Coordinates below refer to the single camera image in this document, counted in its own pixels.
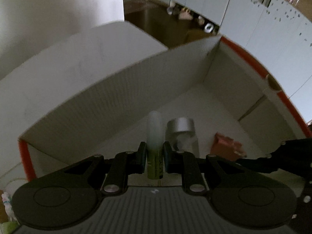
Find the red white cardboard box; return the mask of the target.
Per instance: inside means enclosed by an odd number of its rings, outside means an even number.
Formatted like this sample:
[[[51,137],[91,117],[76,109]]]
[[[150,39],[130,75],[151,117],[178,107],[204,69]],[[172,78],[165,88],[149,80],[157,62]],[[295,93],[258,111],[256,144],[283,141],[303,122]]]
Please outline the red white cardboard box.
[[[216,133],[240,142],[251,159],[311,137],[268,70],[236,43],[211,37],[127,65],[49,111],[19,138],[27,180],[94,153],[135,151],[154,110],[165,134],[172,119],[194,120],[199,157],[210,154]]]

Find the small red box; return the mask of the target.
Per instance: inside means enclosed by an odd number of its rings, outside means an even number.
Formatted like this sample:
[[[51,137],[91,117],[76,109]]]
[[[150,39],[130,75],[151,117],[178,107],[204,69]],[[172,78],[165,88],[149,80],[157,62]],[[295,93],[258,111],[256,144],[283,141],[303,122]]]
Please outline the small red box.
[[[247,157],[247,153],[243,150],[240,142],[221,133],[215,134],[210,154],[217,155],[232,162]]]

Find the glass jar with silver lid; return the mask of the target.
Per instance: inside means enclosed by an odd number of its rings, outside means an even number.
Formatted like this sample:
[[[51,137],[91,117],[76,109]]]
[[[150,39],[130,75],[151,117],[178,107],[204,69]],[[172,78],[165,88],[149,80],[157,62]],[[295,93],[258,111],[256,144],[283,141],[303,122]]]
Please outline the glass jar with silver lid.
[[[179,117],[168,121],[166,141],[170,143],[173,150],[190,152],[199,158],[199,143],[193,119]]]

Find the white grey shoe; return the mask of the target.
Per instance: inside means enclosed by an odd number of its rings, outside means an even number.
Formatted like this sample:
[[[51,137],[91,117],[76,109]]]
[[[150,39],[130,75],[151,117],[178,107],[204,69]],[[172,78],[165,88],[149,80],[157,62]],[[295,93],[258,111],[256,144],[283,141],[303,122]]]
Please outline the white grey shoe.
[[[212,33],[213,30],[214,30],[214,24],[212,24],[212,23],[207,23],[204,27],[205,33]]]

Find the pink slipper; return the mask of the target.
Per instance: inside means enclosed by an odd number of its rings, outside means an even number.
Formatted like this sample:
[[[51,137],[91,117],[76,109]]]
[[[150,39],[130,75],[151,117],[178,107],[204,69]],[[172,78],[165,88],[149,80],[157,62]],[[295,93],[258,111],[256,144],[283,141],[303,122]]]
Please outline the pink slipper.
[[[179,13],[179,20],[192,20],[193,17],[192,15],[190,14],[191,10],[184,7],[183,9],[181,9],[180,13]]]

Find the pale blue cabinet wall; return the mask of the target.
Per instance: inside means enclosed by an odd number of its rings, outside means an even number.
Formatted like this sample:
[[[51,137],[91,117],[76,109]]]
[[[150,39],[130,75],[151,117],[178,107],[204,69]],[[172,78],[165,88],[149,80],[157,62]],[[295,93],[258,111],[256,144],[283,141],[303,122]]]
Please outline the pale blue cabinet wall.
[[[311,21],[287,0],[159,0],[190,9],[245,48],[311,120]]]

